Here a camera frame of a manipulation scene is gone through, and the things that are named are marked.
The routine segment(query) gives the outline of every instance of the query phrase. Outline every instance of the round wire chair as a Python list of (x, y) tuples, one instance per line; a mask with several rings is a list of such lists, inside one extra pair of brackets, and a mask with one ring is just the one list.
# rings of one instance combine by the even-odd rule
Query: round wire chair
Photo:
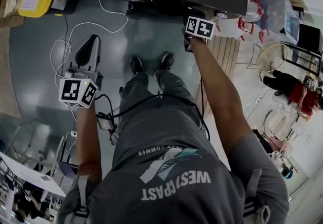
[(288, 47), (281, 43), (264, 47), (260, 51), (256, 66), (261, 72), (272, 72), (285, 62), (288, 51)]

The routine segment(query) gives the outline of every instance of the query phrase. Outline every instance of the hand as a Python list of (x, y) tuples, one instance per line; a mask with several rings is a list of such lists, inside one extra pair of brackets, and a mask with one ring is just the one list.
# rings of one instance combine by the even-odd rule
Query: hand
[(192, 37), (191, 38), (191, 49), (193, 52), (195, 52), (196, 50), (198, 50), (199, 46), (205, 46), (205, 41), (201, 38), (196, 38), (196, 37)]
[(307, 88), (304, 86), (304, 87), (303, 87), (303, 93), (302, 93), (302, 95), (303, 95), (303, 96), (306, 96), (306, 94), (307, 94)]

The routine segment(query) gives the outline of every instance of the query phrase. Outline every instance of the gray floor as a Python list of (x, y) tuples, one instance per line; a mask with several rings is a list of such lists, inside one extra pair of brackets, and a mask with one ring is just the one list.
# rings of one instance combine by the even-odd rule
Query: gray floor
[[(125, 2), (102, 0), (103, 6), (111, 11), (124, 11)], [(125, 16), (104, 12), (98, 0), (80, 0), (74, 14), (67, 16), (69, 33), (81, 22), (95, 22), (110, 30), (117, 30), (125, 23)], [(172, 72), (183, 78), (189, 91), (194, 95), (197, 81), (197, 66), (194, 56), (185, 53), (183, 48), (182, 24), (153, 22), (147, 19), (129, 20), (127, 26), (116, 34), (93, 25), (77, 27), (71, 38), (72, 48), (91, 34), (101, 38), (101, 63), (99, 70), (104, 75), (102, 93), (107, 94), (113, 107), (119, 106), (119, 87), (129, 80), (129, 58), (138, 55), (143, 59), (144, 68), (152, 73), (163, 51), (175, 54)], [(66, 24), (64, 17), (45, 15), (38, 19), (25, 18), (22, 26), (11, 31), (10, 53), (12, 77), (24, 121), (41, 125), (36, 127), (30, 154), (47, 148), (51, 154), (58, 143), (59, 136), (73, 128), (73, 117), (68, 108), (58, 102), (58, 90), (54, 84), (54, 71), (50, 65), (49, 53), (57, 39), (65, 39)], [(53, 63), (62, 63), (64, 43), (60, 42), (53, 51)], [(149, 90), (157, 92), (157, 83), (150, 79)], [(96, 103), (96, 110), (109, 111), (109, 104), (103, 98)], [(111, 168), (114, 148), (110, 145), (108, 134), (99, 132), (102, 151), (103, 173)], [(19, 138), (26, 146), (23, 135)], [(74, 138), (69, 137), (69, 144)]]

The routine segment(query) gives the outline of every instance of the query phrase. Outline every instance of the backpack strap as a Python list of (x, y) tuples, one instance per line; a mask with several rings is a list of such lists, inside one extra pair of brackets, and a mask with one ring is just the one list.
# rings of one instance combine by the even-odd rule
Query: backpack strap
[(259, 205), (256, 192), (262, 170), (254, 170), (246, 187), (246, 200), (243, 213), (245, 224), (267, 224), (271, 210), (267, 205)]
[(68, 214), (64, 224), (90, 224), (89, 210), (86, 204), (86, 184), (89, 176), (80, 176), (78, 180), (80, 193), (80, 207)]

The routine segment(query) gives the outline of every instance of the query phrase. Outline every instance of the black cable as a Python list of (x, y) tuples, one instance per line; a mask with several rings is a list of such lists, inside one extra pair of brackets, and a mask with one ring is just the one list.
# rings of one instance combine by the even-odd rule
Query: black cable
[[(103, 96), (104, 96), (104, 97), (106, 97), (106, 98), (109, 100), (109, 103), (110, 103), (110, 106), (111, 106), (111, 110), (112, 110), (112, 104), (111, 104), (111, 101), (110, 101), (110, 99), (109, 99), (109, 97), (108, 97), (107, 95), (102, 94), (102, 95), (100, 95), (99, 97), (97, 97), (95, 100), (98, 100), (98, 99), (100, 99), (100, 98), (101, 98), (101, 97), (103, 97)], [(197, 111), (197, 113), (198, 113), (198, 116), (199, 116), (199, 117), (200, 117), (200, 119), (201, 119), (202, 125), (205, 127), (205, 130), (206, 130), (206, 132), (207, 132), (208, 140), (210, 141), (210, 132), (209, 132), (209, 130), (208, 130), (208, 128), (207, 128), (207, 126), (206, 126), (206, 123), (205, 123), (205, 121), (204, 121), (204, 119), (203, 119), (203, 117), (202, 117), (202, 115), (201, 115), (201, 113), (200, 113), (200, 110), (198, 109), (197, 105), (196, 105), (196, 104), (194, 104), (193, 102), (189, 101), (188, 99), (185, 99), (185, 98), (182, 98), (182, 97), (178, 97), (178, 96), (173, 95), (173, 94), (166, 94), (166, 93), (164, 93), (164, 94), (161, 94), (161, 95), (160, 95), (160, 94), (156, 94), (156, 95), (153, 95), (153, 96), (147, 97), (147, 98), (145, 98), (145, 99), (143, 99), (143, 100), (141, 100), (141, 101), (139, 101), (139, 102), (135, 103), (134, 105), (132, 105), (131, 107), (129, 107), (127, 110), (125, 110), (125, 111), (123, 111), (123, 112), (121, 112), (121, 113), (119, 113), (119, 114), (117, 114), (117, 115), (115, 115), (115, 116), (113, 116), (113, 115), (112, 115), (112, 117), (113, 117), (113, 118), (118, 118), (118, 117), (120, 117), (120, 116), (124, 115), (125, 113), (127, 113), (127, 112), (129, 112), (129, 111), (133, 110), (133, 109), (134, 109), (134, 108), (136, 108), (137, 106), (139, 106), (139, 105), (141, 105), (141, 104), (145, 103), (147, 100), (152, 99), (152, 98), (157, 97), (157, 96), (173, 97), (173, 98), (176, 98), (176, 99), (180, 100), (181, 102), (183, 102), (183, 103), (184, 103), (184, 104), (186, 104), (186, 105), (189, 105), (189, 106), (193, 106), (193, 107), (195, 107), (195, 109), (196, 109), (196, 111)], [(105, 116), (108, 120), (111, 120), (111, 119), (109, 118), (109, 115), (104, 115), (104, 116)]]
[(65, 23), (66, 23), (66, 32), (65, 32), (65, 42), (64, 42), (64, 54), (63, 54), (63, 60), (62, 60), (62, 76), (63, 76), (63, 67), (64, 67), (64, 57), (65, 57), (65, 50), (66, 50), (66, 42), (67, 42), (67, 33), (69, 31), (69, 24), (67, 23), (67, 14), (64, 14)]
[(115, 116), (113, 115), (113, 109), (112, 109), (112, 103), (111, 103), (111, 100), (109, 99), (109, 97), (108, 97), (107, 95), (102, 94), (102, 95), (100, 95), (99, 97), (96, 97), (96, 98), (95, 98), (95, 100), (98, 100), (98, 99), (100, 99), (100, 98), (102, 98), (102, 97), (106, 97), (106, 98), (108, 99), (109, 104), (110, 104), (110, 108), (111, 108), (111, 115), (112, 115), (112, 117), (113, 117), (113, 118), (115, 118)]
[(203, 97), (203, 81), (201, 76), (201, 95), (202, 95), (202, 117), (204, 118), (204, 97)]
[(250, 65), (251, 65), (251, 63), (252, 63), (253, 56), (254, 56), (254, 45), (252, 46), (252, 57), (251, 57), (251, 60), (250, 60), (249, 65), (247, 66), (247, 69), (248, 69), (248, 70), (251, 70), (251, 69), (249, 68), (249, 66), (250, 66)]
[(252, 113), (255, 111), (255, 109), (259, 106), (260, 103), (251, 111), (250, 115), (248, 116), (247, 120), (249, 120), (249, 117), (252, 115)]

